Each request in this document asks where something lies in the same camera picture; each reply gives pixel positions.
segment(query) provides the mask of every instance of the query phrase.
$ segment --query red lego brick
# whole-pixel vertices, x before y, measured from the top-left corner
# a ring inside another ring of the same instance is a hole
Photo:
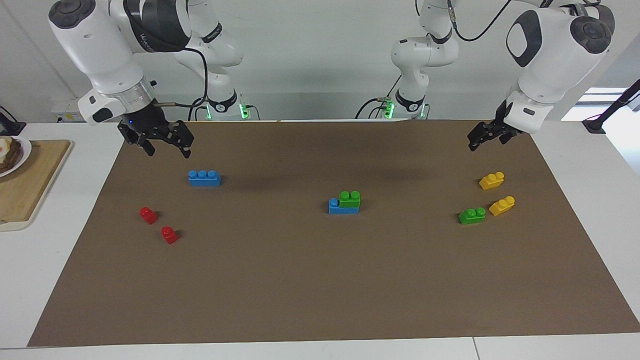
[[[173,231],[173,229],[169,226],[165,226],[162,228],[162,236],[166,240],[166,242],[171,245],[178,240],[178,234]]]
[[[158,215],[156,213],[154,213],[153,211],[151,211],[151,209],[149,209],[149,208],[140,209],[140,216],[149,225],[153,224],[158,219]]]

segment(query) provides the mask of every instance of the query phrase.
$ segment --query toy block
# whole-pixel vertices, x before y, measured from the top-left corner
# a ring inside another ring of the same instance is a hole
[[[360,207],[360,193],[359,192],[341,192],[340,203],[341,208],[359,208]]]
[[[495,174],[489,174],[480,180],[480,186],[483,190],[489,190],[497,188],[504,182],[504,174],[502,172],[496,172]]]
[[[167,244],[171,245],[178,241],[178,234],[176,234],[170,226],[163,227],[161,232]]]
[[[478,224],[486,218],[486,210],[484,208],[469,209],[461,213],[458,218],[462,225]]]
[[[205,188],[220,186],[221,183],[222,178],[220,177],[220,174],[213,170],[208,172],[204,170],[200,170],[198,172],[196,170],[189,171],[189,184],[191,184],[191,186]]]
[[[158,219],[158,215],[156,213],[154,213],[151,209],[146,208],[146,207],[140,209],[140,216],[149,225],[153,224]]]
[[[503,214],[511,210],[511,208],[515,204],[516,204],[516,199],[514,199],[513,196],[507,196],[504,199],[491,205],[491,207],[489,208],[489,211],[491,211],[491,213],[496,217],[500,214]]]
[[[329,215],[354,215],[360,211],[360,208],[341,208],[338,199],[329,200]]]

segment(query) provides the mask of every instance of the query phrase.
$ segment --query wooden cutting board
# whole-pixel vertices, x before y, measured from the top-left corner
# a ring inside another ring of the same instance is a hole
[[[32,141],[20,168],[0,177],[0,231],[29,226],[71,150],[69,140]]]

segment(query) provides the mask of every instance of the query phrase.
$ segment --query yellow block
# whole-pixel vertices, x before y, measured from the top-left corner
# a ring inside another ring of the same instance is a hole
[[[515,204],[516,204],[516,199],[514,199],[513,196],[507,196],[504,199],[491,205],[491,207],[489,208],[489,211],[491,211],[491,213],[496,217],[502,213],[505,213],[511,210],[511,208]]]
[[[497,188],[504,182],[504,174],[502,172],[496,172],[495,174],[489,174],[480,180],[480,186],[483,190],[489,190]]]

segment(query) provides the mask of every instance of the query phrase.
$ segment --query plate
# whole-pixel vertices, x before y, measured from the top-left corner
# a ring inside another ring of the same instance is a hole
[[[22,166],[22,164],[24,164],[25,161],[27,161],[27,159],[29,158],[29,155],[31,155],[31,142],[29,140],[21,136],[12,136],[12,138],[15,141],[19,142],[20,145],[22,145],[22,147],[20,147],[21,157],[20,157],[20,160],[11,169],[0,174],[0,177],[7,176],[12,172],[16,171],[20,166]]]

